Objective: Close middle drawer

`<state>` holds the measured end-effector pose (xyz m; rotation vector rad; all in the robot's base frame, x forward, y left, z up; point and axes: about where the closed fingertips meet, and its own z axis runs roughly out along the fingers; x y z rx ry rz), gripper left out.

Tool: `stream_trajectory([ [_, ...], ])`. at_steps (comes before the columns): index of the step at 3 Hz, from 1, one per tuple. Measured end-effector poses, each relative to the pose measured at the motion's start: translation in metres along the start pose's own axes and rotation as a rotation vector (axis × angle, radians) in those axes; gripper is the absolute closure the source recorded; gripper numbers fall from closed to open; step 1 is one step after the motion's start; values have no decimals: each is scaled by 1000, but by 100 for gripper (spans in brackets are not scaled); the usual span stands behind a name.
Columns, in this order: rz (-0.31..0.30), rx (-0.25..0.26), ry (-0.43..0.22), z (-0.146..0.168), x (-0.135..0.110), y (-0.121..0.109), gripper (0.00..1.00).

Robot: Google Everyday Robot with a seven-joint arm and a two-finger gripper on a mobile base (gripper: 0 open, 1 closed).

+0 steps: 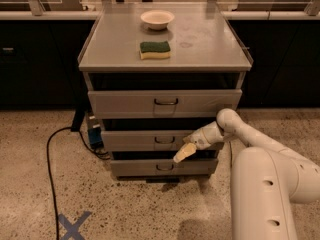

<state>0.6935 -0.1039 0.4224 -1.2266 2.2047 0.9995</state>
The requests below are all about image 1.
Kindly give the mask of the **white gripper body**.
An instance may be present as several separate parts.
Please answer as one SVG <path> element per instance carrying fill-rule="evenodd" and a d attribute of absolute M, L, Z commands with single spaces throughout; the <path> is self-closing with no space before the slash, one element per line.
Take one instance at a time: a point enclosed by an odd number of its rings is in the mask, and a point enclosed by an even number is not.
<path fill-rule="evenodd" d="M 203 126 L 183 139 L 184 147 L 189 150 L 204 150 L 224 141 L 222 130 L 216 122 Z"/>

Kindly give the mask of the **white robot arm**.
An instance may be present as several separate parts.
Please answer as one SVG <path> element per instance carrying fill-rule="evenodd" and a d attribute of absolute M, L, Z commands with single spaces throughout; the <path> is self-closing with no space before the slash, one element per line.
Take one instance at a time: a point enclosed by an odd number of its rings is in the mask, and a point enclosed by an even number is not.
<path fill-rule="evenodd" d="M 184 138 L 173 160 L 239 139 L 247 147 L 234 158 L 230 176 L 232 240 L 298 240 L 293 203 L 320 199 L 317 164 L 246 124 L 232 109 Z"/>

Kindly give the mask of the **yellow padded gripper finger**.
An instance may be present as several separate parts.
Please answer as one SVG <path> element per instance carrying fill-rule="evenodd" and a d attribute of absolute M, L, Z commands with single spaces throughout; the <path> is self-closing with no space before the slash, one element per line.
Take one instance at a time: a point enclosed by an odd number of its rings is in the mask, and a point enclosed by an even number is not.
<path fill-rule="evenodd" d="M 173 157 L 173 161 L 175 163 L 180 163 L 187 157 L 193 155 L 197 151 L 197 147 L 193 143 L 186 143 L 184 144 L 180 150 L 175 154 Z"/>

